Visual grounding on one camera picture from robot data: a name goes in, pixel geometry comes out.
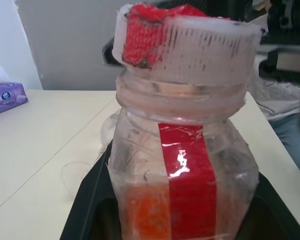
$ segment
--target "orange object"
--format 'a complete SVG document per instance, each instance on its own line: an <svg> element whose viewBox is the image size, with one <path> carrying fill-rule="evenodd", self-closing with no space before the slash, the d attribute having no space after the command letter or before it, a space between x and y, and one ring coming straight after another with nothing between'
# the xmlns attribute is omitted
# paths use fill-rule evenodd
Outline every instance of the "orange object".
<svg viewBox="0 0 300 240"><path fill-rule="evenodd" d="M169 186L164 184L132 186L125 194L123 240L169 240Z"/></svg>

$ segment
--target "white plastic cap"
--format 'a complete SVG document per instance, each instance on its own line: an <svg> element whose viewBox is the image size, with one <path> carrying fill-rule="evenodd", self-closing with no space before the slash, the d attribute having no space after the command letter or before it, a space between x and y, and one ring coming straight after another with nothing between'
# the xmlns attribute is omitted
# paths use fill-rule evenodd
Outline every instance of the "white plastic cap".
<svg viewBox="0 0 300 240"><path fill-rule="evenodd" d="M254 63L255 46L261 37L258 26L211 17L167 17L161 23L166 35L164 41L151 50L158 58L148 69L143 69L123 60L126 14L130 8L131 5L125 5L118 13L112 52L117 61L130 70L166 83L220 86L247 81ZM143 24L144 32L152 28L151 24L147 26L141 21L133 24L134 27ZM151 35L137 41L147 44L160 37Z"/></svg>

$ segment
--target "person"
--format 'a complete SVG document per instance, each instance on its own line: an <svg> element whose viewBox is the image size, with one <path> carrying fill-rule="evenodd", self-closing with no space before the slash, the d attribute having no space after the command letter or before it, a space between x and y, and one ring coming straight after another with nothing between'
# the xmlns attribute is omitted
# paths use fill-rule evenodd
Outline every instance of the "person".
<svg viewBox="0 0 300 240"><path fill-rule="evenodd" d="M264 4L268 11L271 7L270 0L266 0ZM250 23L268 31L267 18L266 14ZM265 59L267 54L255 57L248 91L300 170L300 87L260 78L259 64Z"/></svg>

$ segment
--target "jeans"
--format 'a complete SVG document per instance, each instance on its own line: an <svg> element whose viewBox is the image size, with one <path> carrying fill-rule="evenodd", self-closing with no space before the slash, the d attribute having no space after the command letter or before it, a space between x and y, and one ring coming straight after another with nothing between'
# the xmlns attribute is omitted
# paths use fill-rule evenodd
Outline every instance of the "jeans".
<svg viewBox="0 0 300 240"><path fill-rule="evenodd" d="M300 114L271 120L269 123L300 170Z"/></svg>

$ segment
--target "white wall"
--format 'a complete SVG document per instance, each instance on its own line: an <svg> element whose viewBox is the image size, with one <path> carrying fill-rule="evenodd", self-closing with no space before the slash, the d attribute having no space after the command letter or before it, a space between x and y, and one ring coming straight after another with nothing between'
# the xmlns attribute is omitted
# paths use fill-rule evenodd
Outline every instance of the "white wall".
<svg viewBox="0 0 300 240"><path fill-rule="evenodd" d="M0 66L26 89L42 89L14 0L0 0Z"/></svg>

